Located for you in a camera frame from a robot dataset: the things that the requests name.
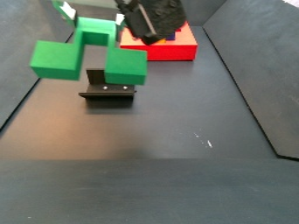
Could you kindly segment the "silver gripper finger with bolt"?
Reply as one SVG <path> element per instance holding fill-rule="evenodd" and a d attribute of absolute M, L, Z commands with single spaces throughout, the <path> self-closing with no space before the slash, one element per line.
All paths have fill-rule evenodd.
<path fill-rule="evenodd" d="M 122 32 L 126 27 L 126 16 L 122 13 L 117 14 L 117 30 L 118 32 Z"/>

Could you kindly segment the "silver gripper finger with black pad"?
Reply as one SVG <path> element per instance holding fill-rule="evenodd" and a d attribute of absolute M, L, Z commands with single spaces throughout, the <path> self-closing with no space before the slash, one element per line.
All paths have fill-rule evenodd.
<path fill-rule="evenodd" d="M 51 0 L 54 8 L 61 13 L 62 18 L 66 20 L 71 27 L 77 26 L 77 10 L 63 0 Z"/>

